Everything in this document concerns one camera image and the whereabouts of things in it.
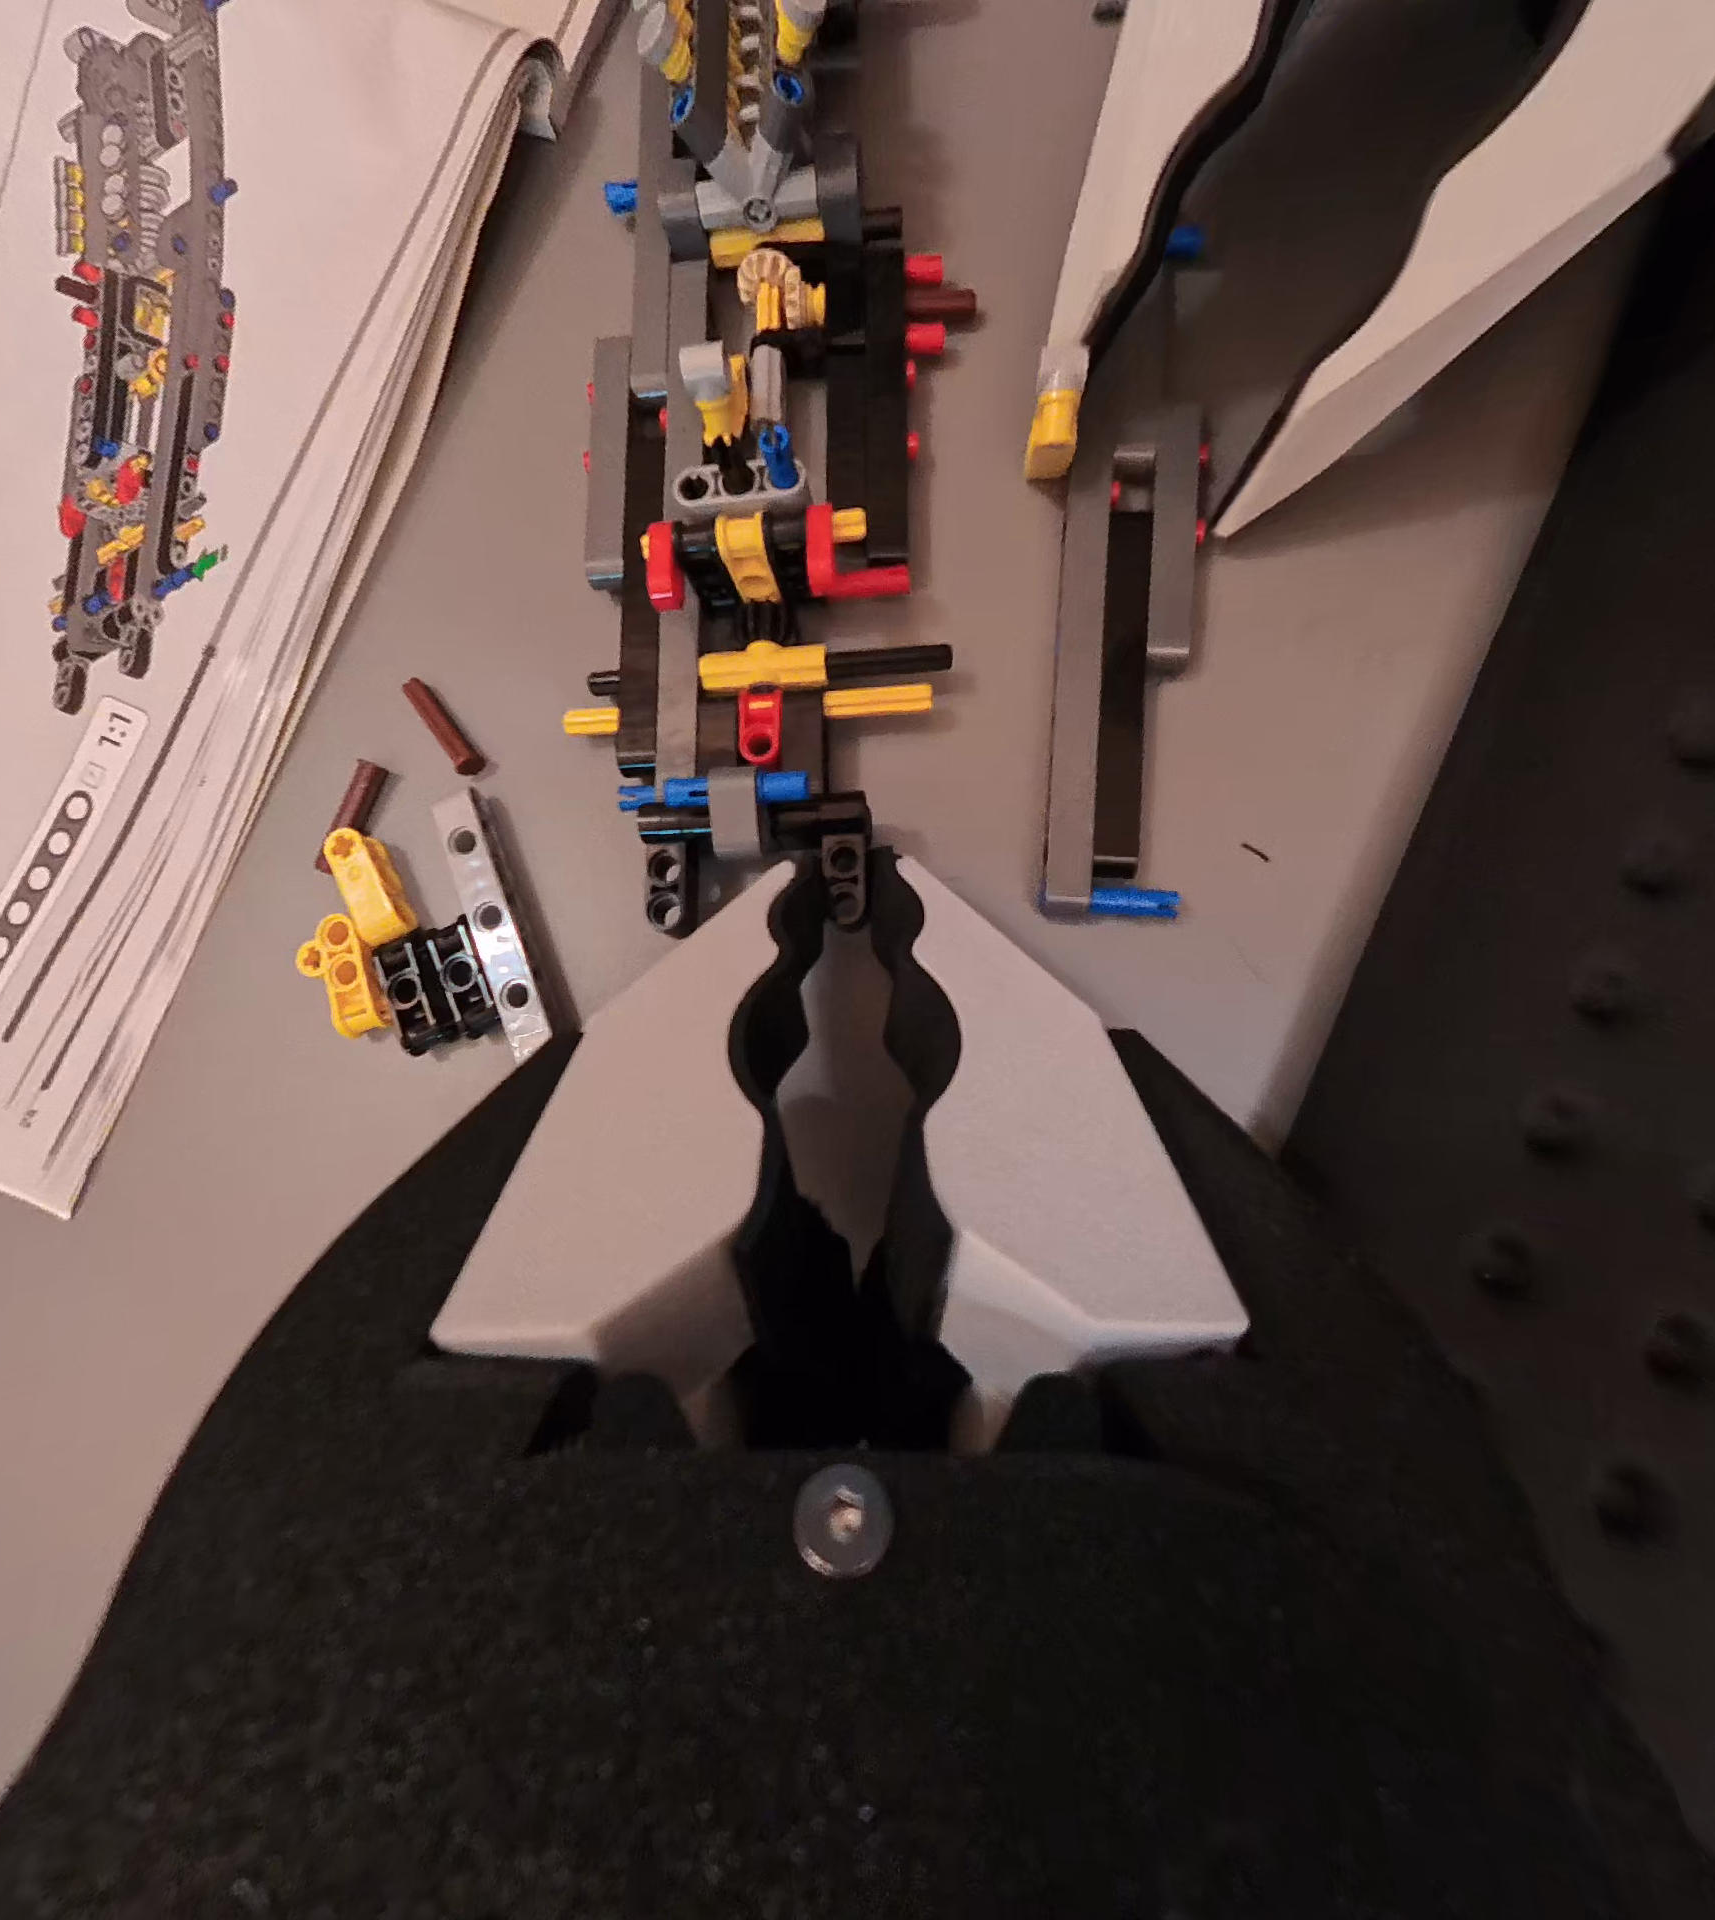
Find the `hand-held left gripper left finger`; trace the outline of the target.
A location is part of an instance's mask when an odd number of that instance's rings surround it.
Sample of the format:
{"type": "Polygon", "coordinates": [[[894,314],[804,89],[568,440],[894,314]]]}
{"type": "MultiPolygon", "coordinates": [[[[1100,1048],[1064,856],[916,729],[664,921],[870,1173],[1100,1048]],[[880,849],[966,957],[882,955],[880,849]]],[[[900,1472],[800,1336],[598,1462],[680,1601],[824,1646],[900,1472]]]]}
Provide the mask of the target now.
{"type": "Polygon", "coordinates": [[[458,1357],[724,1374],[752,1343],[734,1247],[808,1046],[818,883],[788,859],[586,1024],[438,1312],[458,1357]]]}

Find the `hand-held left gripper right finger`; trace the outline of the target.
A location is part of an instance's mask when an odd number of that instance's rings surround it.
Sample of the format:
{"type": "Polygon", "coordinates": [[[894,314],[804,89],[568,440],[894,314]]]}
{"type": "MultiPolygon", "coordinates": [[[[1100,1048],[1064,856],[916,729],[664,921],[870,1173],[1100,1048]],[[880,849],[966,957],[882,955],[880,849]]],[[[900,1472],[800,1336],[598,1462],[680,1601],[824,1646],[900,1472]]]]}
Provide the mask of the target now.
{"type": "Polygon", "coordinates": [[[884,1240],[900,1326],[974,1397],[1234,1346],[1250,1316],[1104,1021],[880,853],[884,1046],[912,1093],[884,1240]]]}

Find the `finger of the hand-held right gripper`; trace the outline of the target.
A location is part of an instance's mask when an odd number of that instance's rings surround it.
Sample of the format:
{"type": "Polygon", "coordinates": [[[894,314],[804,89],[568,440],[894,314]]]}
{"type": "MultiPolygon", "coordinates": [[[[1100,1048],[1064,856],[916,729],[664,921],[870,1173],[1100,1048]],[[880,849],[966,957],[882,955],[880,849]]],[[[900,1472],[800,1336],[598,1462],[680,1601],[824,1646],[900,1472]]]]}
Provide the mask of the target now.
{"type": "Polygon", "coordinates": [[[1421,208],[1389,289],[1266,427],[1212,528],[1232,538],[1349,455],[1663,185],[1715,84],[1715,2],[1583,4],[1421,208]]]}
{"type": "Polygon", "coordinates": [[[1132,2],[1068,231],[1048,358],[1102,358],[1166,263],[1206,163],[1254,115],[1292,2],[1132,2]]]}

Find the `yellow connector with grey pin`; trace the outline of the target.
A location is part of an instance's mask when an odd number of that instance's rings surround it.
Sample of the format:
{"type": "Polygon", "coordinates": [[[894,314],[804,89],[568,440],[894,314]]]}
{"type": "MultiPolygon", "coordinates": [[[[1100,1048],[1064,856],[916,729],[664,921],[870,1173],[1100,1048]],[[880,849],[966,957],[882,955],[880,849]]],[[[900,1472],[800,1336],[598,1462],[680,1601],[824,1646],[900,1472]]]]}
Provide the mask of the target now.
{"type": "Polygon", "coordinates": [[[1022,461],[1022,477],[1028,485],[1056,483],[1072,469],[1088,381],[1086,344],[1072,341],[1042,348],[1022,461]]]}

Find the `long dark grey lego beam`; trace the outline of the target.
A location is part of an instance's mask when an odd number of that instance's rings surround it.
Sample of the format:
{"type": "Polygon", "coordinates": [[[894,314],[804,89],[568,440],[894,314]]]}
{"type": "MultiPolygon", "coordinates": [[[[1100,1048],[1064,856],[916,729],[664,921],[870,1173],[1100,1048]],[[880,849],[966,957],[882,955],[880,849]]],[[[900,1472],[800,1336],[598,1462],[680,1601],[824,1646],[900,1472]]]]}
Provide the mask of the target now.
{"type": "MultiPolygon", "coordinates": [[[[1064,477],[1062,566],[1056,627],[1052,743],[1046,791],[1040,909],[1056,921],[1170,924],[1180,919],[1180,892],[1146,885],[1098,886],[1092,869],[1094,784],[1100,733],[1104,597],[1112,512],[1112,461],[1128,445],[1158,445],[1180,410],[1202,403],[1184,394],[1174,335],[1192,276],[1206,264],[1206,233],[1176,229],[1166,263],[1144,300],[1104,356],[1090,365],[1080,412],[1078,450],[1064,477]]],[[[1150,706],[1158,681],[1150,675],[1144,741],[1144,823],[1150,706]]]]}

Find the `instruction booklet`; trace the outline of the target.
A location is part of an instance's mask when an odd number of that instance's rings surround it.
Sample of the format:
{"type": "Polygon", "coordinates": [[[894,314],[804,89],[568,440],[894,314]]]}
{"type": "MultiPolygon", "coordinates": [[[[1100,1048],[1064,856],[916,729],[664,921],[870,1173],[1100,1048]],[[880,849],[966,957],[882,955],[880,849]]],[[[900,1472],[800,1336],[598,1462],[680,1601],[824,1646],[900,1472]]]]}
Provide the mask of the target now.
{"type": "Polygon", "coordinates": [[[78,1206],[614,13],[0,2],[0,1192],[78,1206]]]}

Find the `black lego connector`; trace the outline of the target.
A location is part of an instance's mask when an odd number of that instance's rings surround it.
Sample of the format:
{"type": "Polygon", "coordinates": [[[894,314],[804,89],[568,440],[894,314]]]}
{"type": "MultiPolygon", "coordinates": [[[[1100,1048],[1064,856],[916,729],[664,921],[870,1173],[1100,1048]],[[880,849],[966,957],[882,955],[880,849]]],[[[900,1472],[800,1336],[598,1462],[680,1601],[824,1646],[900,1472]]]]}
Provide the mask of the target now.
{"type": "Polygon", "coordinates": [[[412,1059],[498,1029],[498,1006],[468,917],[418,926],[376,946],[372,961],[400,1044],[412,1059]]]}

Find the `white lego beam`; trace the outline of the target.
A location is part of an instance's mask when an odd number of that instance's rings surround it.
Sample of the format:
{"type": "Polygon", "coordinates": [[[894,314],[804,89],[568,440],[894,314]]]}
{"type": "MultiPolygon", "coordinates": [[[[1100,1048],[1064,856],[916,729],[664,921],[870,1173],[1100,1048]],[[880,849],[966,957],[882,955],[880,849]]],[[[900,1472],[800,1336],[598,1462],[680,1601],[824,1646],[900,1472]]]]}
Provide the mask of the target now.
{"type": "Polygon", "coordinates": [[[464,784],[434,806],[432,818],[498,1029],[522,1067],[558,1037],[556,996],[532,941],[532,919],[512,885],[486,797],[464,784]]]}

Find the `brown lego axle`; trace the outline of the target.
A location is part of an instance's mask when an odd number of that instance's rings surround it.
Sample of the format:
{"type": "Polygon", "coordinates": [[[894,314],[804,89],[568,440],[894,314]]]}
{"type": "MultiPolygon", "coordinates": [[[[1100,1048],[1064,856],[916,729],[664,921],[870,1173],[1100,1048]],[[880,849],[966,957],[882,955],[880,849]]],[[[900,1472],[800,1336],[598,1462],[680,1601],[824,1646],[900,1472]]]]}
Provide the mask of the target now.
{"type": "Polygon", "coordinates": [[[314,869],[318,874],[328,877],[332,873],[332,864],[328,859],[328,845],[334,834],[344,833],[346,829],[362,834],[370,827],[376,806],[388,783],[390,783],[390,769],[386,769],[384,765],[368,758],[358,758],[354,763],[344,795],[318,845],[318,853],[314,859],[314,869]]]}
{"type": "Polygon", "coordinates": [[[486,773],[488,757],[476,746],[432,684],[422,678],[408,678],[400,691],[458,776],[472,780],[486,773]]]}

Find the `lego car chassis assembly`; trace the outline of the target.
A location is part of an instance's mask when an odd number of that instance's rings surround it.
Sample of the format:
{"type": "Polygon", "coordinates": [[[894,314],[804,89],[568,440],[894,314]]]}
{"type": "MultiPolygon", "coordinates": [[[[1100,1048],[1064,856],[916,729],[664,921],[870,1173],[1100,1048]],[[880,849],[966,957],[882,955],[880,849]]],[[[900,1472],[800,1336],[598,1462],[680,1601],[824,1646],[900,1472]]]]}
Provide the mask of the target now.
{"type": "Polygon", "coordinates": [[[596,344],[584,572],[620,652],[564,716],[606,741],[644,910],[682,941],[708,869],[818,864],[828,919],[870,913],[868,799],[836,729],[912,722],[944,643],[828,644],[822,615],[914,589],[918,373],[974,292],[872,204],[854,124],[862,7],[632,4],[630,335],[596,344]]]}

